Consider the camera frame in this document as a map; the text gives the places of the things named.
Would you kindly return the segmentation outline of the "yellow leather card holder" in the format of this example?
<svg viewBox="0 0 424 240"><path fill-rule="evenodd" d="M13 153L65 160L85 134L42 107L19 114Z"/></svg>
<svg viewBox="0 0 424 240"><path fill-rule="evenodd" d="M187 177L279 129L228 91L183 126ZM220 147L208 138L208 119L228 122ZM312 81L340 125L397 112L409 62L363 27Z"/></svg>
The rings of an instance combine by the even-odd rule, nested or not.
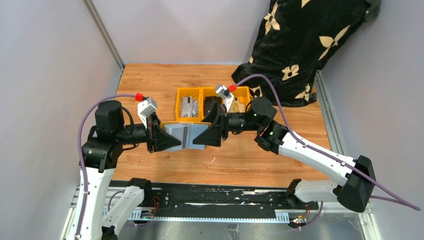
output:
<svg viewBox="0 0 424 240"><path fill-rule="evenodd" d="M186 149L204 150L206 145L194 144L193 140L204 132L211 124L208 122L169 121L160 127L169 135L181 141L181 145L171 147L166 152L176 152Z"/></svg>

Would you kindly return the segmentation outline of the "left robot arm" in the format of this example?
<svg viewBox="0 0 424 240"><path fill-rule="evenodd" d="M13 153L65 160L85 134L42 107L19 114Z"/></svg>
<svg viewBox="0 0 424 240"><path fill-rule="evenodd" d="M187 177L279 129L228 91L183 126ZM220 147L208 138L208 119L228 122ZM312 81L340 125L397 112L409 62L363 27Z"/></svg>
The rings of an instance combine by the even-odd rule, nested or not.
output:
<svg viewBox="0 0 424 240"><path fill-rule="evenodd" d="M68 232L69 240L116 240L136 207L160 207L160 199L152 190L151 181L132 178L122 196L104 213L110 182L125 150L146 144L150 153L179 146L180 140L160 127L157 103L150 97L137 98L137 115L141 123L125 124L127 109L113 97L100 100L90 109L95 125L86 143L78 144L80 187L76 213Z"/></svg>

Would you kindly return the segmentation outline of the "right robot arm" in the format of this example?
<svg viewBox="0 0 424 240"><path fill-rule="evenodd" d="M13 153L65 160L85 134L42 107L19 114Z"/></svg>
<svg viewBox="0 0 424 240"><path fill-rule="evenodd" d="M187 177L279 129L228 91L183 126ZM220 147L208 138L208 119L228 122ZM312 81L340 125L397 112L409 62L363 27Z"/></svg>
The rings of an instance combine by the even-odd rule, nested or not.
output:
<svg viewBox="0 0 424 240"><path fill-rule="evenodd" d="M246 112L230 112L214 103L207 116L211 125L193 139L196 145L220 147L230 132L256 132L254 141L267 152L290 157L328 176L328 180L294 179L284 200L292 209L309 202L338 202L353 212L362 213L374 190L375 172L369 158L352 158L332 152L290 132L274 120L277 110L265 97L251 101Z"/></svg>

